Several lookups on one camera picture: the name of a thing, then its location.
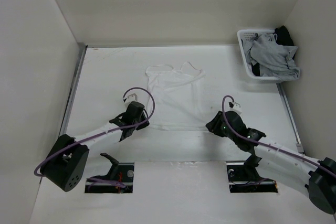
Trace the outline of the white tank top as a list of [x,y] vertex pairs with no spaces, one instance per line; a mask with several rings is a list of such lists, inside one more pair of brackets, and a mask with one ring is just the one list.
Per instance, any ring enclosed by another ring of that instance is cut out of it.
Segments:
[[204,131],[205,72],[184,62],[180,68],[172,65],[147,67],[147,90],[154,97],[147,110],[154,110],[151,127],[164,131]]

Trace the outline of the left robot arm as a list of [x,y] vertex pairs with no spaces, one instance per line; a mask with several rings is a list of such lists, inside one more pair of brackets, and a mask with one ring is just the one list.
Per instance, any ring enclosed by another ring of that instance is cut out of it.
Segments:
[[81,180],[91,147],[119,143],[130,137],[135,130],[149,126],[149,118],[145,106],[132,101],[125,112],[96,130],[78,136],[63,134],[57,138],[48,156],[36,168],[35,175],[48,178],[68,192]]

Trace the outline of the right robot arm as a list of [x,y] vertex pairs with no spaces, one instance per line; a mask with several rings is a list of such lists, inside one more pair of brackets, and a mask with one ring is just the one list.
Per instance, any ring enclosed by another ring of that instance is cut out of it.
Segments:
[[280,146],[265,133],[247,127],[238,113],[218,111],[206,124],[209,132],[232,140],[250,154],[244,175],[272,179],[306,196],[321,211],[335,214],[335,161],[318,160]]

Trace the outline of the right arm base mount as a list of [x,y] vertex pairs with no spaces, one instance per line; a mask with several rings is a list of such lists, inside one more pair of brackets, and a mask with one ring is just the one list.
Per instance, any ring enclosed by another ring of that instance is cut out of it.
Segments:
[[231,193],[277,193],[275,180],[260,177],[256,167],[261,158],[251,155],[245,161],[227,162],[227,176]]

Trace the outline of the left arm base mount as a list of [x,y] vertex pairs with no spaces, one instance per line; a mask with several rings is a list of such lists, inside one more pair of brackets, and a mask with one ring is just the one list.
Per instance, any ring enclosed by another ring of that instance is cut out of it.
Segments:
[[85,168],[86,194],[131,194],[135,163],[120,162],[107,153],[101,153]]

